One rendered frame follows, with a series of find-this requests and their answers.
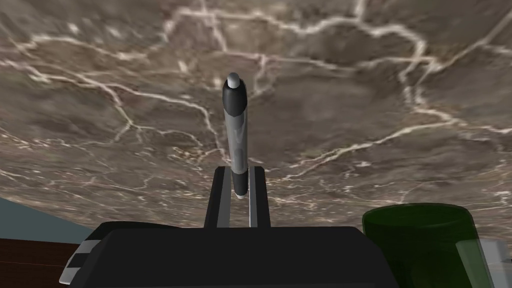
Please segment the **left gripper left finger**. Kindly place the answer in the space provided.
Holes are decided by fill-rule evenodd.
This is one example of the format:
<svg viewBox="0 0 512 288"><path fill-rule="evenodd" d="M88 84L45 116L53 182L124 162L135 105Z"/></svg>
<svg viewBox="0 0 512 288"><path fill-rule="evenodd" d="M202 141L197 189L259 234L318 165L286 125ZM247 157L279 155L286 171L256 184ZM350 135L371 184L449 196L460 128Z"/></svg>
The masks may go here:
<svg viewBox="0 0 512 288"><path fill-rule="evenodd" d="M229 228L232 193L231 168L218 166L214 171L204 228Z"/></svg>

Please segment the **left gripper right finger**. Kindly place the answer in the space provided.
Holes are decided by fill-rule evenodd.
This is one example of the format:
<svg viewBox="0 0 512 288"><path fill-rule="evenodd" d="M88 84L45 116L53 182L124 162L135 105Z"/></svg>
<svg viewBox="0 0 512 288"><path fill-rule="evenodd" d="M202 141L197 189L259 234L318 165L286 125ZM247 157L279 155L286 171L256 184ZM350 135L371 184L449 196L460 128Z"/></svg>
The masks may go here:
<svg viewBox="0 0 512 288"><path fill-rule="evenodd" d="M249 168L249 226L271 227L267 182L262 166Z"/></svg>

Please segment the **grey and black pen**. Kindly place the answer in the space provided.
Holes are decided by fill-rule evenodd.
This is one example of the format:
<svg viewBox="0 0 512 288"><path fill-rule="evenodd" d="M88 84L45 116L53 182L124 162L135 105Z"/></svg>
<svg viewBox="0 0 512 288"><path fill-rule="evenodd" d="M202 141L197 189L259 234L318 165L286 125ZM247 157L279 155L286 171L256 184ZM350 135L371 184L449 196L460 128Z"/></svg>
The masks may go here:
<svg viewBox="0 0 512 288"><path fill-rule="evenodd" d="M222 103L234 193L244 199L249 189L248 96L244 81L235 72L223 84Z"/></svg>

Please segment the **dark green cup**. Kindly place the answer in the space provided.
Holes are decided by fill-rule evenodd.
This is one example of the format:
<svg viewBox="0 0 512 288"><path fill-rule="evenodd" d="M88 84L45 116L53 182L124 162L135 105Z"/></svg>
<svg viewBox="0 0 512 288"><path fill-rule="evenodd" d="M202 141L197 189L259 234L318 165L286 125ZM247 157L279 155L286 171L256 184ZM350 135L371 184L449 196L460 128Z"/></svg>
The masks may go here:
<svg viewBox="0 0 512 288"><path fill-rule="evenodd" d="M445 203L371 209L363 232L383 252L399 288L495 288L471 213Z"/></svg>

